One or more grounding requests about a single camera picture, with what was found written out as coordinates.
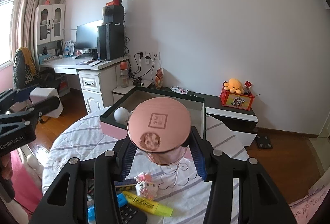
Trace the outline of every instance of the computer tower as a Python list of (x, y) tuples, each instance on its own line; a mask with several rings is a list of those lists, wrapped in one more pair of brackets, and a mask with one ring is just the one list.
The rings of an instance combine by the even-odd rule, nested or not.
[(106, 39), (106, 25), (98, 26), (97, 34), (97, 59), (107, 60), (107, 39)]
[(99, 60), (113, 60), (124, 55), (124, 26), (98, 26), (97, 54)]

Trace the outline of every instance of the yellow octopus plush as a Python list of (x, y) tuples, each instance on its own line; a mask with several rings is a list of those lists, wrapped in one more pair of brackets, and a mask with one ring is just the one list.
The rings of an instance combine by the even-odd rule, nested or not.
[(225, 90), (229, 90), (231, 93), (236, 92), (237, 94), (242, 94), (242, 91), (240, 90), (242, 88), (242, 84), (236, 78), (230, 78), (228, 82), (223, 84), (223, 86), (225, 86)]

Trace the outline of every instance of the blue gripper pad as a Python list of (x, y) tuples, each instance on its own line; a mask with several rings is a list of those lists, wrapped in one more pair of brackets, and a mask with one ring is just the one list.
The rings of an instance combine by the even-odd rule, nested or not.
[(207, 177), (205, 158), (202, 154), (201, 148), (199, 147), (198, 140), (200, 140), (199, 141), (200, 144), (203, 142), (197, 129), (194, 126), (192, 126), (191, 132), (189, 134), (189, 148), (191, 151), (192, 159), (194, 160), (197, 174), (205, 181)]
[(122, 162), (121, 176), (123, 179), (125, 179), (131, 171), (132, 163), (136, 153), (136, 148), (137, 147), (131, 141), (128, 143)]

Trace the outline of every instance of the white desk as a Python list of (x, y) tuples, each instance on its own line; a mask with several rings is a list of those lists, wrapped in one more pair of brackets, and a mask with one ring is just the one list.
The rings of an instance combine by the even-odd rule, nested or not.
[[(129, 56), (124, 56), (124, 60), (129, 59)], [(55, 59), (53, 61), (49, 61), (43, 64), (40, 64), (41, 68), (54, 68), (56, 73), (65, 73), (65, 74), (78, 74), (78, 70), (92, 70), (98, 71), (113, 64), (119, 63), (123, 61), (123, 57), (119, 57), (110, 61), (105, 61), (103, 63), (97, 64), (97, 61), (92, 62), (90, 64), (78, 65), (77, 63), (83, 62), (87, 60), (86, 58), (74, 58), (74, 57), (63, 57), (59, 59)]]
[(40, 68), (53, 68), (56, 73), (79, 74), (81, 90), (84, 96), (86, 110), (92, 113), (96, 110), (113, 105), (112, 90), (117, 88), (116, 70), (120, 71), (120, 62), (129, 59), (129, 56), (105, 61), (100, 64), (98, 60), (90, 63), (78, 65), (88, 59), (63, 57), (40, 64)]

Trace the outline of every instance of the white bedsheet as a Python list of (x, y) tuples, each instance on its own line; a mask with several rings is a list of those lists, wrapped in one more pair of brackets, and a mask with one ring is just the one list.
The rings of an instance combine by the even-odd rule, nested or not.
[[(42, 174), (43, 193), (47, 191), (70, 158), (78, 157), (81, 161), (92, 159), (113, 148), (117, 140), (104, 135), (99, 123), (99, 116), (107, 109), (80, 119), (55, 140)], [(206, 130), (206, 139), (214, 148), (222, 150), (235, 159), (246, 160), (249, 157), (242, 143), (223, 122), (207, 115)], [(198, 224), (203, 222), (211, 183), (202, 181), (197, 175), (192, 160), (183, 158), (178, 166), (161, 167), (150, 162), (137, 150), (131, 173), (127, 178), (133, 178), (142, 171), (151, 173), (154, 181), (159, 184), (155, 200), (174, 209), (171, 217), (164, 218), (147, 214), (147, 223)], [(237, 223), (239, 206), (237, 179), (234, 179), (233, 186), (231, 223)]]

